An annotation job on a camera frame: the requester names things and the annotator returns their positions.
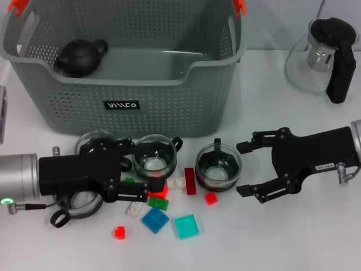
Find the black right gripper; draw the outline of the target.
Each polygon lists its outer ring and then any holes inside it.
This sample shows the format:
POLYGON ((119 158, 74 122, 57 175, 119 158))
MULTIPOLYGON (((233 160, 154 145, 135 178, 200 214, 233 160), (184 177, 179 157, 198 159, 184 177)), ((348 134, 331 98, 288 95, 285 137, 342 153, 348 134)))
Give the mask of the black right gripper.
POLYGON ((241 154, 266 147, 272 148, 272 163, 278 177, 265 183, 236 187, 243 198, 254 196, 261 204, 299 193, 308 176, 333 171, 338 163, 345 167, 360 165, 349 127, 304 137, 292 134, 288 128, 253 132, 250 142, 236 145, 241 154))

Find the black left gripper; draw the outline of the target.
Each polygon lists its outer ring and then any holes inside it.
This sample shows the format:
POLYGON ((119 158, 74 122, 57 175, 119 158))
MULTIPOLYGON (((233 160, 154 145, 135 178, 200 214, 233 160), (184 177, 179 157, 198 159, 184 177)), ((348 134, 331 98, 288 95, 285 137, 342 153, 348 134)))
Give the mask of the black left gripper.
POLYGON ((163 191, 165 180, 120 181, 121 166, 118 154, 143 154, 151 149, 149 143, 136 145, 131 138, 114 141, 104 137, 82 145, 77 155, 40 158, 38 162, 40 194, 46 196, 92 191, 100 194, 107 203, 146 202, 149 193, 163 191))

